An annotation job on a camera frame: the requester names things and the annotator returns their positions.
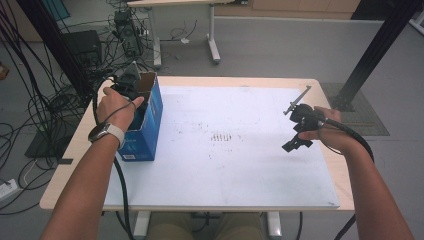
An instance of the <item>smartwatch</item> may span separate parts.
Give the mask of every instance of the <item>smartwatch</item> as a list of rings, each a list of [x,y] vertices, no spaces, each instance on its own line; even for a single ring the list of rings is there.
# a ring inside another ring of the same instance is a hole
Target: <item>smartwatch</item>
[[[119,149],[124,146],[125,133],[118,127],[108,122],[102,122],[95,126],[93,130],[88,134],[88,140],[95,142],[107,134],[112,134],[119,140]]]

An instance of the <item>black pole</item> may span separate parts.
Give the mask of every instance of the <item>black pole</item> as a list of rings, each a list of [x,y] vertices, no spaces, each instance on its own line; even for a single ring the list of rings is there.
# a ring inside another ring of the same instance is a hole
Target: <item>black pole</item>
[[[353,98],[408,24],[420,3],[421,0],[398,1],[338,95],[329,98],[332,108],[340,111],[353,110],[351,105]]]
[[[56,20],[50,15],[42,0],[16,1],[49,48],[79,97],[88,105],[93,94],[93,88],[90,86],[88,77],[81,65],[64,42]]]

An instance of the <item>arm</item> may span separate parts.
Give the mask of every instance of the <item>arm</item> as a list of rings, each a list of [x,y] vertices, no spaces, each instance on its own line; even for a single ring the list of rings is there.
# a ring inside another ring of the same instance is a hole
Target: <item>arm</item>
[[[315,107],[324,115],[340,121],[340,112]],[[393,196],[365,148],[347,134],[324,125],[318,131],[303,132],[299,138],[320,139],[338,149],[346,158],[352,186],[360,239],[414,239]]]
[[[104,121],[113,111],[128,104],[119,93],[104,88],[105,97],[97,115]],[[113,114],[108,122],[124,132],[143,98]],[[95,141],[81,158],[63,189],[41,239],[96,239],[118,139],[108,134]]]

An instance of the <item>cardboard box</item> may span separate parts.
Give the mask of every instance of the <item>cardboard box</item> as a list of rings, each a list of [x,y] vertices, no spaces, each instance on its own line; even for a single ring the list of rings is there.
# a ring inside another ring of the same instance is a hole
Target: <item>cardboard box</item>
[[[153,161],[162,118],[163,103],[157,75],[141,73],[135,89],[145,97],[137,109],[134,120],[125,133],[124,146],[118,150],[123,161]]]

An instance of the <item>power strip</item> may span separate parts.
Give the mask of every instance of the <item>power strip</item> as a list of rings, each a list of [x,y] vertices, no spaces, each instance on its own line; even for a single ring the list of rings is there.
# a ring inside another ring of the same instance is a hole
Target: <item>power strip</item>
[[[9,185],[6,183],[3,183],[0,186],[0,202],[8,198],[9,196],[12,196],[16,192],[19,192],[19,188],[16,185],[15,179],[11,179],[8,181]]]

